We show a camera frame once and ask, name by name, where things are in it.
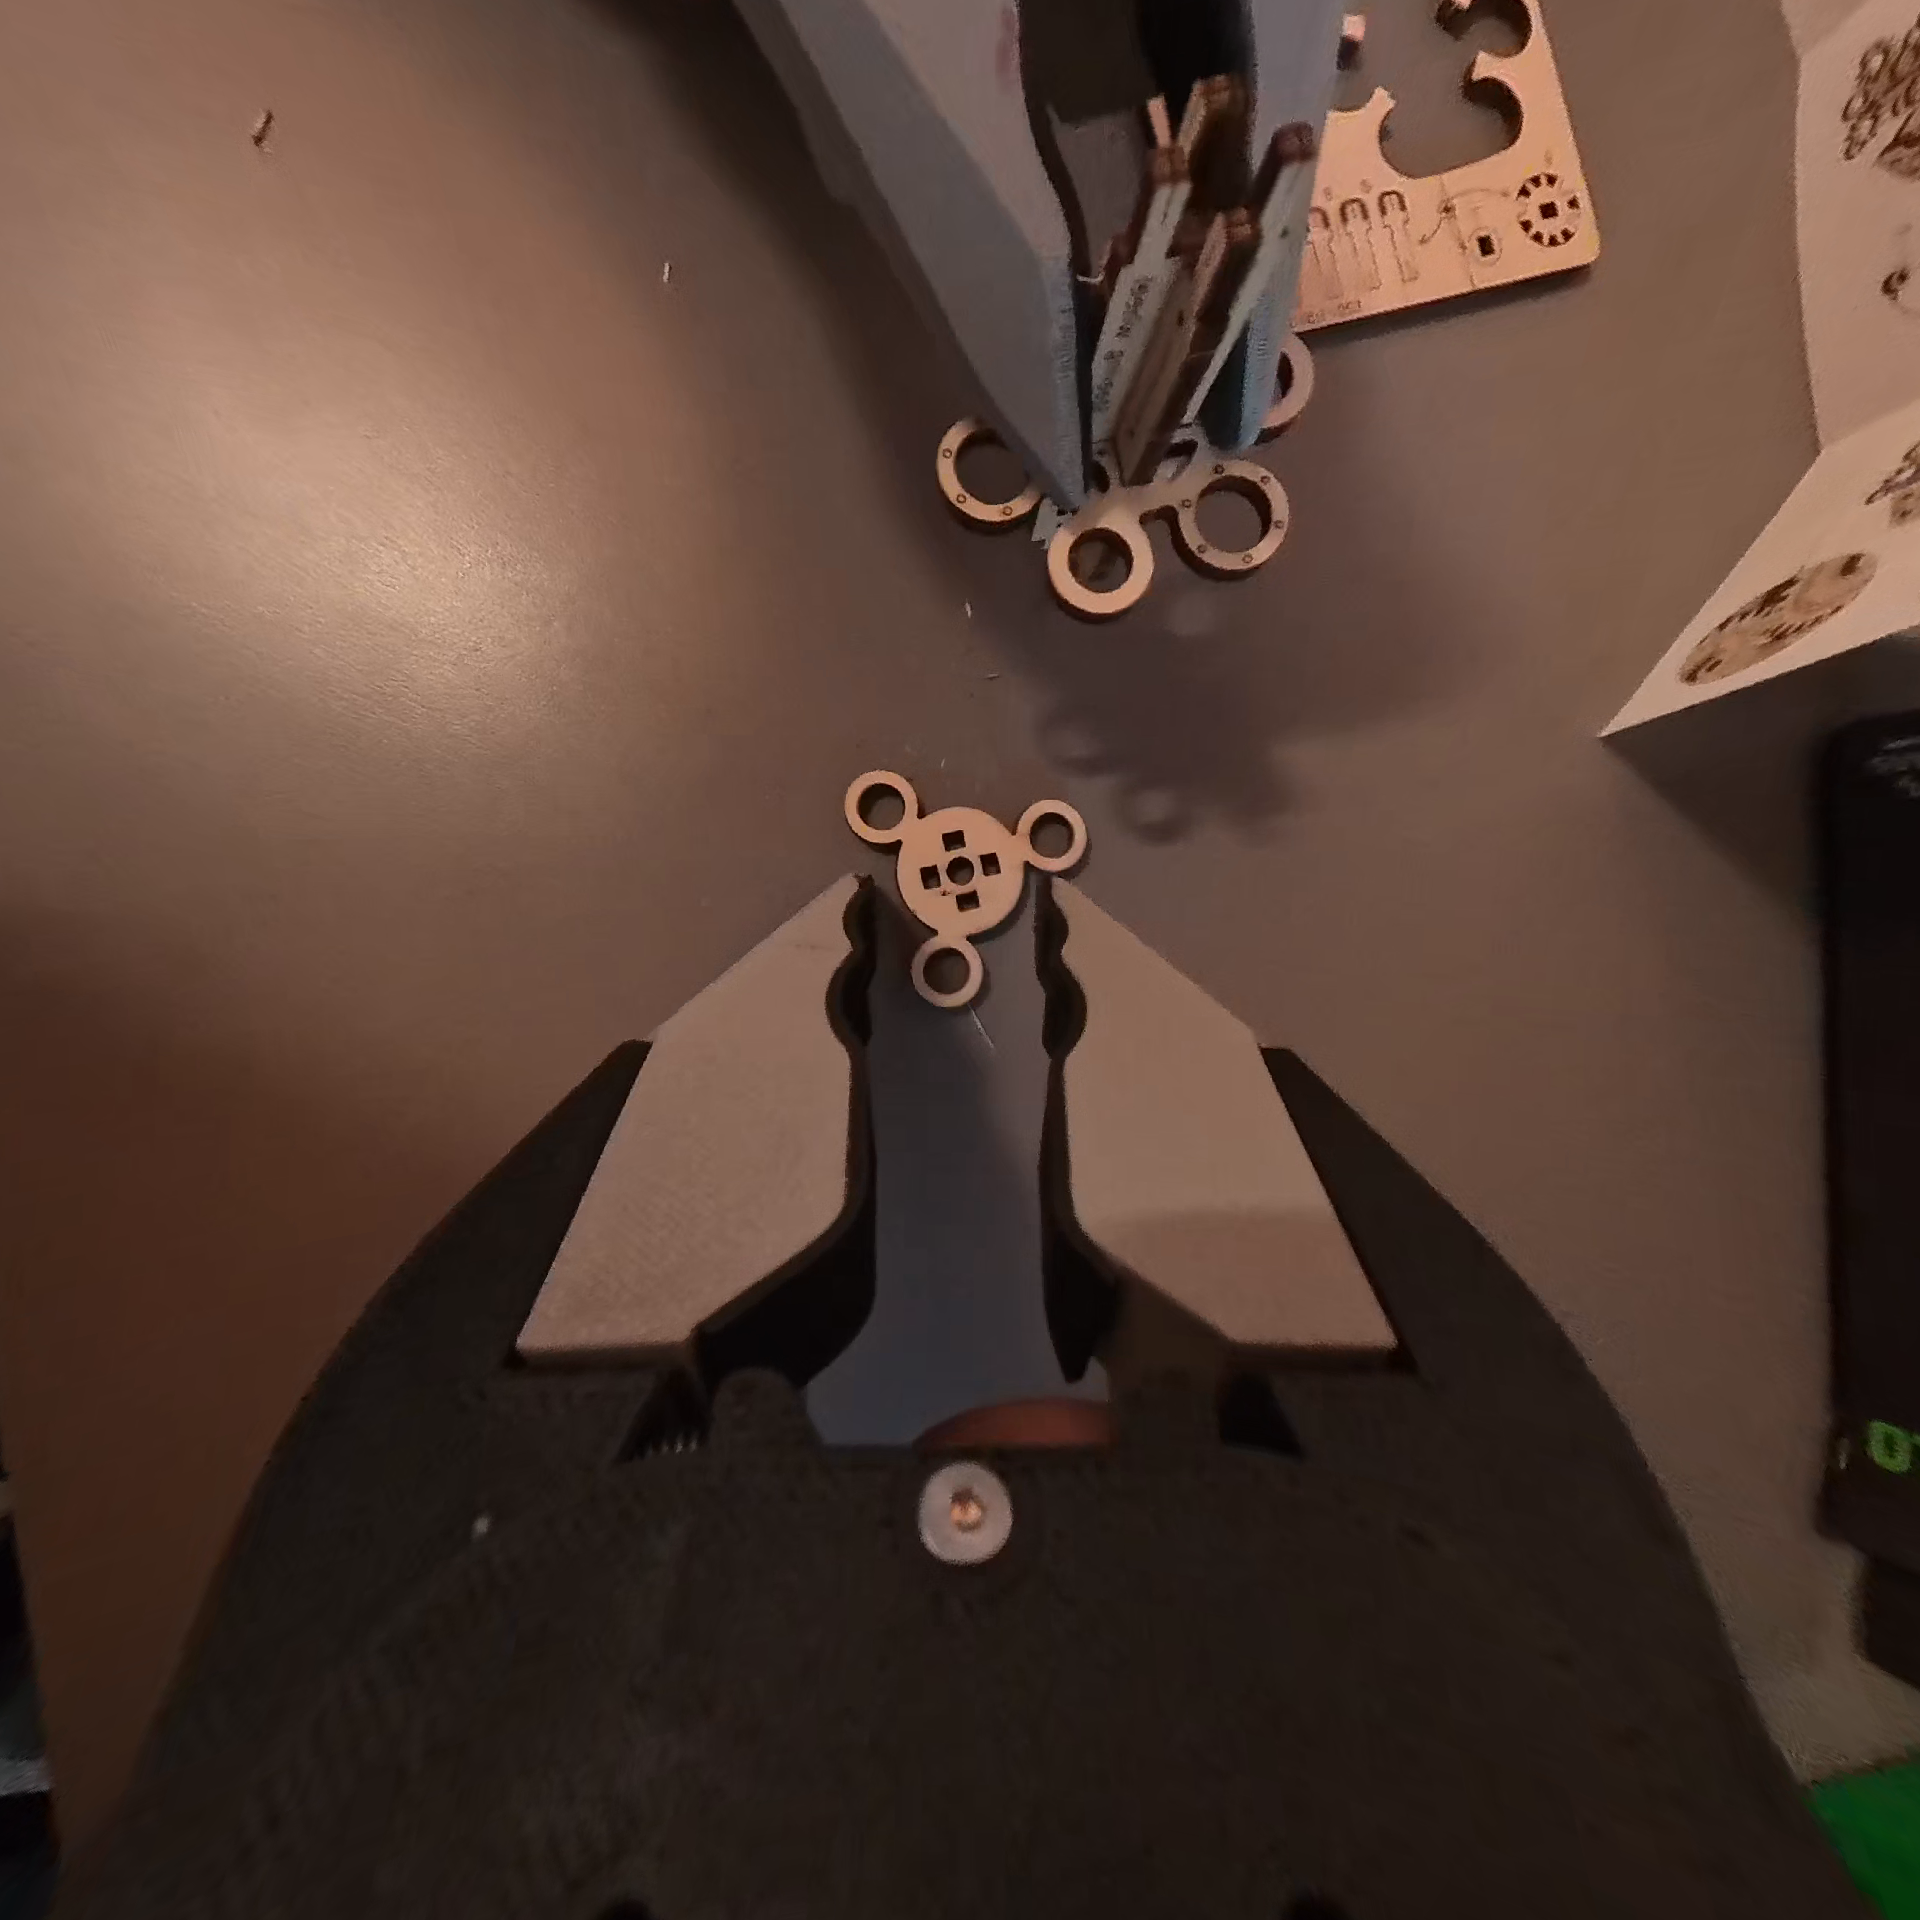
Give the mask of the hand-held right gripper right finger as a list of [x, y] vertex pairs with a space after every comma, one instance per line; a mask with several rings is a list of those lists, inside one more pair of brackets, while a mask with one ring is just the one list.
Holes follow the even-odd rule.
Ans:
[[1041, 897], [1041, 985], [1044, 1315], [1064, 1374], [1393, 1358], [1254, 1031], [1070, 881]]

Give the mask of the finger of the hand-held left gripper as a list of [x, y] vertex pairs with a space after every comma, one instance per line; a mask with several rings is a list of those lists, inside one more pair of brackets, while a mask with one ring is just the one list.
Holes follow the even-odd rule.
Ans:
[[1228, 300], [1224, 338], [1203, 384], [1203, 425], [1214, 447], [1261, 440], [1291, 338], [1314, 170], [1337, 85], [1340, 4], [1236, 4], [1228, 67], [1243, 84], [1243, 151], [1261, 237]]
[[971, 370], [1033, 478], [1087, 501], [1070, 217], [1027, 100], [1017, 4], [738, 4], [828, 193]]

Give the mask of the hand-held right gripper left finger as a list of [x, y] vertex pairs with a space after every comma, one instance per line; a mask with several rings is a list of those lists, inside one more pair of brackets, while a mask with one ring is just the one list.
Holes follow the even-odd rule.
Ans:
[[838, 1360], [878, 1294], [878, 894], [838, 878], [647, 1043], [520, 1360]]

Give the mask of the wooden shaft with ring base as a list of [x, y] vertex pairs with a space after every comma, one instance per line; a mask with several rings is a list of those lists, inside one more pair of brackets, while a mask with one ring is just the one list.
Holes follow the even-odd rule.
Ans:
[[1247, 205], [1208, 203], [1208, 170], [1243, 133], [1243, 84], [1214, 75], [1188, 85], [1180, 120], [1163, 98], [1143, 110], [1153, 148], [1134, 223], [1108, 244], [1106, 294], [1091, 355], [1091, 490], [1078, 511], [1037, 484], [1017, 494], [971, 493], [964, 463], [983, 447], [1007, 453], [987, 420], [956, 420], [938, 448], [948, 511], [980, 533], [1033, 528], [1064, 613], [1104, 624], [1141, 605], [1154, 581], [1150, 525], [1166, 523], [1186, 564], [1217, 581], [1267, 567], [1291, 508], [1273, 470], [1214, 447], [1203, 384], [1228, 300], [1261, 227]]

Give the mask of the three-ring wooden disc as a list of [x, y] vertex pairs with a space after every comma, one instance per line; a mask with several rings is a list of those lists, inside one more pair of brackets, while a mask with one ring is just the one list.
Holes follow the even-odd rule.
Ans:
[[910, 978], [940, 1011], [966, 1011], [983, 994], [980, 944], [1017, 914], [1030, 878], [1067, 878], [1090, 855], [1090, 827], [1067, 800], [1033, 804], [1010, 830], [974, 807], [924, 808], [917, 790], [887, 768], [856, 777], [844, 811], [866, 845], [897, 855], [901, 907], [926, 931]]

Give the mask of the laser-cut wooden parts sheet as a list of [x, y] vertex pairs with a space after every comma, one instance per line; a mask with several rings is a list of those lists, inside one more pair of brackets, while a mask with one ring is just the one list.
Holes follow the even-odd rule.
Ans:
[[1538, 4], [1500, 4], [1498, 13], [1516, 23], [1517, 45], [1478, 53], [1460, 84], [1506, 114], [1516, 135], [1498, 155], [1406, 175], [1387, 151], [1397, 110], [1387, 90], [1327, 118], [1291, 315], [1298, 334], [1513, 293], [1597, 264], [1597, 211], [1543, 13]]

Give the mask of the black model kit box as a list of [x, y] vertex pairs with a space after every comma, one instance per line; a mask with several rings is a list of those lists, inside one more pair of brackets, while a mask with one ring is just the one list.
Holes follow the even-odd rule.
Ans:
[[1917, 1573], [1917, 713], [1814, 783], [1830, 1251], [1827, 1530]]

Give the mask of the folded assembly instruction leaflet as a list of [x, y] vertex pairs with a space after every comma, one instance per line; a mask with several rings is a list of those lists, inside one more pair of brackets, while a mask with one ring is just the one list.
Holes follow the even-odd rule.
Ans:
[[1798, 285], [1817, 454], [1603, 741], [1880, 641], [1917, 641], [1917, 7], [1800, 57]]

